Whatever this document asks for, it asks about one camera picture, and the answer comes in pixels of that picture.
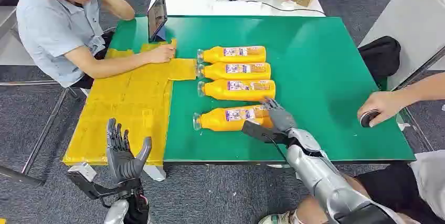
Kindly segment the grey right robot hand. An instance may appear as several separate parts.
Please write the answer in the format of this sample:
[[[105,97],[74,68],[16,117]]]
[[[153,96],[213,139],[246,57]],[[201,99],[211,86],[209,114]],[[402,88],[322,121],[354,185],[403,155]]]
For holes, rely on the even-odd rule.
[[[288,132],[291,129],[297,128],[296,121],[292,114],[285,110],[275,99],[265,98],[261,101],[261,104],[267,109],[273,126],[277,130]]]

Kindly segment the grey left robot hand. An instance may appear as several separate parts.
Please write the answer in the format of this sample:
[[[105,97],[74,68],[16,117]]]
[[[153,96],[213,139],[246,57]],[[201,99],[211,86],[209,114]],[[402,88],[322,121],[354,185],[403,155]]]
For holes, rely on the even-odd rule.
[[[107,123],[107,161],[115,183],[139,178],[152,150],[152,138],[144,138],[142,148],[133,155],[129,143],[129,131],[121,131],[122,124],[111,118]]]

